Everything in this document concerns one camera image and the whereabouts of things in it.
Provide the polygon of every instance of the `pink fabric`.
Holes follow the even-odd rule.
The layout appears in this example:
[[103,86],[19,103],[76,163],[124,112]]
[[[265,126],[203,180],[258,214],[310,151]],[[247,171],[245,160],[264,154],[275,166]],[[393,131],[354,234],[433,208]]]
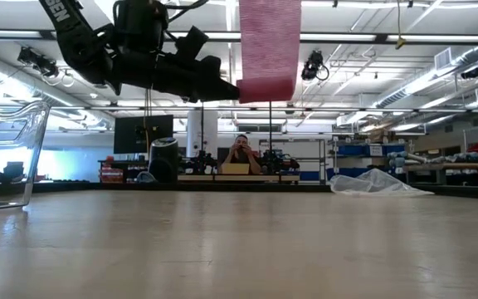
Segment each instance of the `pink fabric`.
[[290,100],[300,49],[300,0],[239,0],[239,102]]

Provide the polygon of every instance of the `ceiling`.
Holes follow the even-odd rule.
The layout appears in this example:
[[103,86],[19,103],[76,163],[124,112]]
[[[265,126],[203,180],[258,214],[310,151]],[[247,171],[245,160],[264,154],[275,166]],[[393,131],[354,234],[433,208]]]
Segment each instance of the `ceiling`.
[[[109,22],[107,13],[113,1],[110,0],[80,0],[84,6],[82,13],[92,27],[99,27]],[[191,26],[197,26],[204,31],[239,31],[239,15],[234,0],[215,0],[186,13],[183,17],[171,24],[171,31],[187,31]],[[395,7],[374,8],[372,5],[385,6],[395,1],[352,1],[354,6],[345,7],[345,1],[340,1],[337,8],[331,2],[303,1],[301,13],[302,32],[387,32],[396,34],[398,31],[398,10]],[[412,8],[407,8],[407,1],[402,1],[400,23],[402,32],[421,34],[478,34],[478,1],[439,1],[440,5],[433,5],[434,1],[414,2]],[[469,7],[469,9],[451,9],[452,7]],[[38,1],[0,1],[0,30],[52,30],[50,20]],[[17,61],[21,47],[32,47],[37,52],[57,61],[61,68],[68,68],[64,62],[58,44],[53,41],[12,41],[0,40],[0,61],[20,68],[20,70],[41,79],[32,68],[23,68]],[[296,106],[306,107],[352,107],[363,106],[362,95],[379,95],[419,71],[434,66],[434,56],[444,51],[447,46],[404,46],[396,50],[392,45],[351,45],[351,44],[311,44],[300,45],[300,63],[297,67],[297,78],[293,102]],[[175,51],[172,43],[166,43],[165,51]],[[300,79],[304,61],[313,50],[321,50],[329,67],[330,76],[327,81],[318,84],[308,84]],[[233,80],[241,79],[241,44],[232,43],[231,48],[225,42],[209,42],[202,49],[198,58],[207,55],[217,56],[222,60],[222,70],[227,74],[230,65],[235,69]],[[58,84],[56,89],[70,96],[84,101],[89,105],[108,105],[111,101],[118,101],[119,105],[143,106],[145,90],[123,86],[120,96],[116,96],[110,89],[97,89],[83,80],[76,72],[70,70],[75,77],[75,84],[70,87]],[[472,84],[463,81],[461,86]],[[455,90],[452,77],[445,78],[433,86],[429,86],[417,95],[427,96],[429,100],[444,96]],[[156,106],[182,106],[184,104],[177,96],[152,93]],[[232,106],[236,103],[225,100],[212,105]],[[275,103],[274,106],[283,106],[285,102]],[[140,115],[139,111],[124,111],[113,114],[115,117]],[[185,116],[183,112],[175,112],[178,116]],[[266,118],[267,113],[242,112],[239,117]],[[310,115],[311,119],[332,119],[339,116],[337,112],[323,112]],[[232,113],[222,112],[222,117],[232,117]],[[285,117],[284,113],[275,113],[275,117]],[[287,117],[300,117],[298,114]]]

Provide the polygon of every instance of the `desk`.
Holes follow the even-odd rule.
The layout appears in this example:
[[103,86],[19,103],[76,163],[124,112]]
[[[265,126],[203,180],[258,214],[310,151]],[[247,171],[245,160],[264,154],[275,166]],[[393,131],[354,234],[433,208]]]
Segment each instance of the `desk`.
[[446,184],[446,170],[448,169],[475,169],[478,170],[478,163],[440,163],[440,164],[420,164],[408,165],[403,167],[407,174],[407,184],[411,183],[412,176],[409,174],[414,171],[432,170],[437,172],[437,183]]
[[251,175],[251,174],[180,174],[179,181],[205,182],[298,182],[299,175]]

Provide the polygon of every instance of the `laptop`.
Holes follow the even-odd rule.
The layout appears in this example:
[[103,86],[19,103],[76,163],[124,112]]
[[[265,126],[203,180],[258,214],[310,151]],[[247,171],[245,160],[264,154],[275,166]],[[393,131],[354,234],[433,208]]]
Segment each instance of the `laptop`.
[[247,163],[225,163],[221,169],[222,174],[248,174],[250,165]]

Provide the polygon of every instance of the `robotic arm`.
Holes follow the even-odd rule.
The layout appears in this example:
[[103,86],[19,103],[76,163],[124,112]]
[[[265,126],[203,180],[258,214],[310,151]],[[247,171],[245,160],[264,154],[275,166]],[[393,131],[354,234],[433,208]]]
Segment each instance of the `robotic arm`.
[[[199,0],[193,7],[204,4]],[[235,100],[239,89],[220,77],[221,60],[196,56],[207,36],[192,27],[173,37],[176,54],[162,51],[167,8],[153,0],[119,0],[114,24],[93,30],[76,0],[40,0],[56,30],[64,60],[87,81],[108,85],[118,96],[123,84],[174,94],[191,102]]]

